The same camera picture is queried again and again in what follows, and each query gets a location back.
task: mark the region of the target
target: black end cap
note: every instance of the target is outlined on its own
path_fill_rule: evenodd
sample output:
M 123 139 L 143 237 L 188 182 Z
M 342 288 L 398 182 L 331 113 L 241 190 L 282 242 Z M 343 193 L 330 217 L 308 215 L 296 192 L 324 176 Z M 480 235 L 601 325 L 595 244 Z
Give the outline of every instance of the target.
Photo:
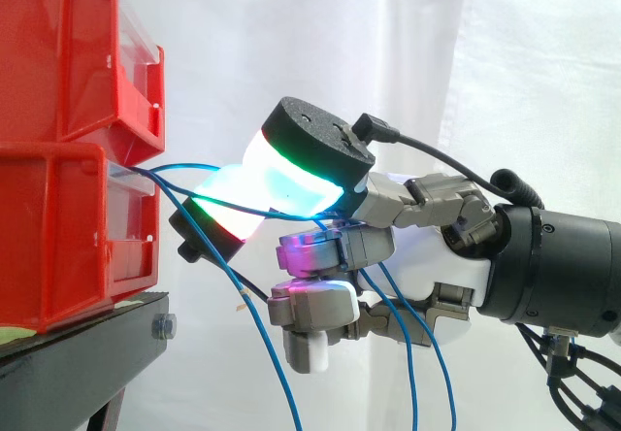
M 347 122 L 300 99 L 282 98 L 261 131 L 293 164 L 345 190 L 353 189 L 376 163 Z
M 226 262 L 244 246 L 244 241 L 238 239 L 224 227 L 217 223 L 213 217 L 208 215 L 192 198 L 187 198 L 183 202 L 183 207 L 196 220 L 201 230 L 212 241 L 215 248 L 220 252 Z M 203 243 L 198 233 L 185 220 L 183 214 L 176 210 L 168 221 L 173 228 L 185 239 L 178 248 L 179 255 L 188 263 L 195 263 L 201 257 L 208 259 L 217 265 L 210 249 Z

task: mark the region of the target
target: metal bolt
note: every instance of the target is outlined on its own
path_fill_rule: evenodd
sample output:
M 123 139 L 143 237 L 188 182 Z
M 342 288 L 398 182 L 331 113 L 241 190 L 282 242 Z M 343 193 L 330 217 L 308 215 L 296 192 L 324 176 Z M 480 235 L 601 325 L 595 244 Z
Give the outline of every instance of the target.
M 177 334 L 177 317 L 173 314 L 157 315 L 151 326 L 154 339 L 171 340 Z

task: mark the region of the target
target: glowing cylinder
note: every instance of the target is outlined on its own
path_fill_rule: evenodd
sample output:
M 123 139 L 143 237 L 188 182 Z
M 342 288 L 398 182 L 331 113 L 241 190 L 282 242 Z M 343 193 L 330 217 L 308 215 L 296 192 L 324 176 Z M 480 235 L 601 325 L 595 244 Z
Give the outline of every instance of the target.
M 321 179 L 290 162 L 265 139 L 254 136 L 245 151 L 244 166 L 257 171 L 272 207 L 296 216 L 313 216 L 334 205 L 343 195 L 340 186 Z

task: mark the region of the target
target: red plastic bin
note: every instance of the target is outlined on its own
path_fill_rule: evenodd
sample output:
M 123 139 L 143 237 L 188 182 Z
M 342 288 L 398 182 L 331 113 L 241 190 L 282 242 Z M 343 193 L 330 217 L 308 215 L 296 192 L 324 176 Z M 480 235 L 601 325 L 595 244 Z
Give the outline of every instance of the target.
M 164 150 L 164 54 L 121 0 L 0 0 L 0 141 Z
M 88 144 L 0 143 L 0 326 L 38 332 L 157 282 L 153 183 Z

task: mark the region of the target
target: white backdrop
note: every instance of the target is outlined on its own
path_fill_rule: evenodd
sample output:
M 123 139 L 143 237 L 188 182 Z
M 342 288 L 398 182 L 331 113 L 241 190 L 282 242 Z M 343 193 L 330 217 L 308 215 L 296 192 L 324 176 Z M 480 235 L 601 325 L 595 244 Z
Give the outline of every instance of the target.
M 510 167 L 548 209 L 621 220 L 620 0 L 128 1 L 166 51 L 167 151 L 153 163 L 239 162 L 291 95 L 348 121 L 385 118 L 484 176 Z M 434 168 L 402 147 L 377 158 L 380 171 Z M 192 187 L 201 177 L 175 179 Z M 239 296 L 215 267 L 177 256 L 172 211 L 163 203 L 157 288 L 171 292 L 178 336 L 127 388 L 119 430 L 291 430 L 249 313 L 236 312 Z M 298 228 L 264 224 L 233 266 L 265 290 L 286 280 L 274 248 Z M 515 329 L 476 313 L 473 323 L 443 349 L 459 429 L 570 429 Z M 270 333 L 282 353 L 279 330 Z M 608 339 L 587 345 L 621 359 Z M 369 338 L 330 355 L 323 375 L 285 366 L 305 429 L 410 428 L 403 346 Z M 449 429 L 435 356 L 414 355 L 420 429 Z

